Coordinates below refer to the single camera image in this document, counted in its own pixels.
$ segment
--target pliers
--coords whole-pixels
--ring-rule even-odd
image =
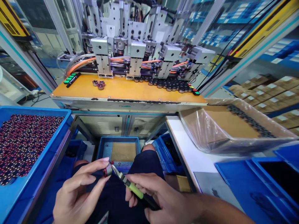
[[[150,208],[153,211],[160,210],[161,208],[159,205],[150,198],[149,195],[143,194],[136,186],[134,183],[130,182],[126,176],[117,170],[117,168],[114,165],[111,165],[114,173],[116,176],[127,186],[130,191],[133,192],[133,194],[136,196],[136,198],[142,203],[142,205],[146,208]]]

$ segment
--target brown cardboard box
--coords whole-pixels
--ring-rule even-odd
[[[296,86],[299,86],[299,79],[292,76],[285,76],[273,84],[280,86],[285,90],[290,90]]]
[[[292,129],[289,129],[289,131],[293,132],[295,135],[299,136],[299,128],[292,128]]]
[[[239,91],[235,92],[234,95],[243,100],[243,99],[247,98],[248,96],[250,96],[252,93],[254,93],[253,90],[245,90],[245,91],[239,90]]]
[[[296,87],[290,89],[290,91],[297,94],[297,95],[299,95],[299,86],[296,86]]]
[[[275,97],[273,97],[269,100],[266,100],[264,102],[264,104],[266,104],[267,106],[271,107],[274,110],[280,110],[280,109],[287,107],[287,104],[285,102],[278,100]]]
[[[263,92],[269,94],[270,96],[276,96],[282,92],[285,92],[286,90],[281,88],[280,86],[277,86],[273,83],[265,86],[263,89],[261,89]]]
[[[283,101],[288,106],[294,105],[299,103],[299,96],[291,91],[285,91],[275,97],[278,100]]]
[[[245,88],[245,89],[251,89],[251,88],[253,88],[253,87],[257,86],[257,85],[255,83],[247,80],[246,82],[242,83],[241,86],[243,88]]]
[[[264,87],[265,87],[265,85],[259,85],[259,86],[255,87],[255,88],[253,89],[253,91],[256,92],[256,91],[262,90]]]
[[[251,93],[250,95],[253,96],[254,98],[256,98],[257,100],[259,100],[260,102],[264,102],[271,98],[271,96],[269,94],[267,94],[263,91],[260,91],[260,90],[254,92],[254,93]]]
[[[255,83],[257,86],[267,82],[269,79],[262,75],[257,75],[256,77],[250,79],[251,82]]]
[[[272,109],[271,107],[267,106],[264,103],[260,103],[256,106],[254,106],[255,109],[257,109],[258,111],[262,112],[262,113],[269,113],[274,111],[274,109]]]
[[[259,100],[254,98],[253,96],[248,96],[247,98],[244,99],[246,103],[249,103],[251,106],[255,106],[259,103],[261,103]]]
[[[272,118],[273,121],[276,121],[281,126],[285,127],[286,129],[294,128],[299,126],[298,120],[288,119],[283,115],[279,115],[277,117]]]

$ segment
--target yellow table top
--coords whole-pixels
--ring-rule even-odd
[[[93,86],[93,80],[103,80],[106,84],[104,90],[98,90]],[[148,82],[134,82],[126,80],[125,77],[98,78],[96,75],[81,74],[81,76],[69,87],[61,83],[51,94],[52,97],[76,97],[76,98],[98,98],[98,99],[120,99],[136,101],[168,101],[185,102],[190,104],[203,104],[208,102],[202,96],[193,93],[168,92],[149,86]]]

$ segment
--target plastic bag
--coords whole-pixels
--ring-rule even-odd
[[[248,124],[242,126],[244,130],[240,129],[240,131],[235,134],[237,137],[232,137],[211,118],[207,111],[204,110],[205,107],[180,111],[179,116],[181,121],[189,137],[200,151],[211,154],[261,152],[283,143],[295,141],[299,138],[241,99],[207,98],[206,100],[210,106],[235,105],[262,127],[270,131],[276,138],[258,138],[257,136],[255,138],[240,138],[239,136],[242,136],[242,132],[248,133],[253,131]],[[214,118],[217,118],[219,123],[222,122],[221,116],[214,116]],[[224,116],[223,119],[223,122],[229,122]],[[235,127],[237,127],[237,125],[241,126],[240,123],[242,122],[244,121],[240,119],[238,124],[231,122],[227,124],[227,126],[231,125],[232,128],[230,129],[233,130],[236,129]]]

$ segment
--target blue plastic bin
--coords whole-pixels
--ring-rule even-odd
[[[53,158],[71,126],[71,110],[31,107],[0,107],[0,124],[13,114],[64,117],[55,134],[36,160],[27,176],[17,177],[12,184],[0,186],[0,223],[19,223],[26,215]]]
[[[97,159],[109,157],[111,160],[112,146],[114,142],[135,143],[136,155],[140,153],[138,137],[101,137],[97,153]],[[133,162],[114,161],[115,167],[122,173],[128,173]]]
[[[74,157],[64,156],[58,167],[55,177],[50,183],[44,204],[42,205],[35,224],[52,224],[53,209],[55,205],[56,194],[63,183],[71,178],[75,161],[83,159],[87,145],[82,140],[71,140],[65,152],[66,155],[74,154]]]
[[[158,156],[161,159],[161,166],[166,167],[167,172],[169,173],[182,173],[183,167],[181,164],[175,164],[168,148],[166,147],[164,141],[171,139],[170,134],[164,134],[159,136],[156,140],[153,142],[153,146],[155,147],[155,150],[158,152]]]
[[[244,212],[255,223],[299,222],[298,148],[296,145],[277,150],[277,157],[215,164]]]

